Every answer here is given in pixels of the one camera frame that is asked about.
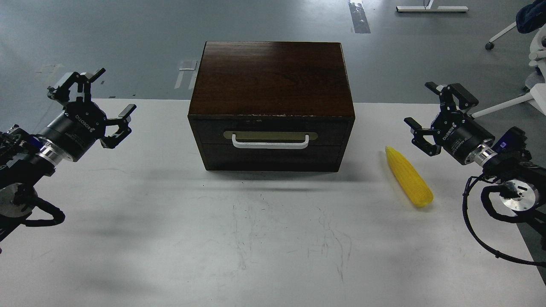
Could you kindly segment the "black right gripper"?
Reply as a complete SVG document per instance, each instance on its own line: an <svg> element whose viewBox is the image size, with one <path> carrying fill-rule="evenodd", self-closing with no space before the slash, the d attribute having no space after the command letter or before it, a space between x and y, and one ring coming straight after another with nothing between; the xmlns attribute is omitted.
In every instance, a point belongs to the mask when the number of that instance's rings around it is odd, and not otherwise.
<svg viewBox="0 0 546 307"><path fill-rule="evenodd" d="M404 118L411 128L412 144L428 156L439 155L443 148L461 165L472 163L474 151L480 145L492 146L495 140L493 134L466 114L479 104L478 99L459 83L425 82L424 85L439 97L439 114L429 129L422 128L412 117ZM425 136L433 136L435 144Z"/></svg>

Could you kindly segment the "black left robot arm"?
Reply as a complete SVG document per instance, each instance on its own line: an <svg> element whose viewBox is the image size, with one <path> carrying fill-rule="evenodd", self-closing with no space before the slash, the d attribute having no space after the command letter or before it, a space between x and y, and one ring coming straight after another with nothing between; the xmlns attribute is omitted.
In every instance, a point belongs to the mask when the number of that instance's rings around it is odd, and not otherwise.
<svg viewBox="0 0 546 307"><path fill-rule="evenodd" d="M109 119L92 101L91 86L105 71L68 72L48 87L47 97L63 109L39 133L31 134L18 125L1 133L1 239L21 225L47 227L64 222L64 212L39 197L35 184L53 175L61 161L80 160L95 142L115 148L131 133L134 104Z"/></svg>

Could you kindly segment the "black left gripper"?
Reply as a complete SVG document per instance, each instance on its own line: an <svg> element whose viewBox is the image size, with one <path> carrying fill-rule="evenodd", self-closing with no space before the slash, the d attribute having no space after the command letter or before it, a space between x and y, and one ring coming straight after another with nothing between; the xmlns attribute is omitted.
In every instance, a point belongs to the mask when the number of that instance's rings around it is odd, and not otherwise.
<svg viewBox="0 0 546 307"><path fill-rule="evenodd" d="M55 86L47 88L49 99L67 106L40 130L37 137L60 148L64 158L72 162L80 160L98 139L101 139L103 148L115 148L131 133L130 115L137 108L135 104L127 105L117 118L106 119L106 114L91 100L90 86L104 72L105 68L94 74L67 72ZM77 95L71 100L70 88L74 84L77 85ZM117 126L118 130L104 136L105 128L109 126Z"/></svg>

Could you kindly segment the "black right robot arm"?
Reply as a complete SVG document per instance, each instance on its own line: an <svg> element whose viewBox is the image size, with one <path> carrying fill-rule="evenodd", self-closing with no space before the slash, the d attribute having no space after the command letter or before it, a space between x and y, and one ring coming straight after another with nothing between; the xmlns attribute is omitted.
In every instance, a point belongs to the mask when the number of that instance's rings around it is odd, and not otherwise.
<svg viewBox="0 0 546 307"><path fill-rule="evenodd" d="M484 177L494 182L482 195L488 214L499 221L526 223L540 233L545 246L545 214L538 211L545 204L545 169L531 162L525 132L513 127L495 141L468 115L479 101L464 86L427 82L425 87L438 96L439 113L428 129L411 117L404 119L412 144L429 156L444 150L461 165L478 164Z"/></svg>

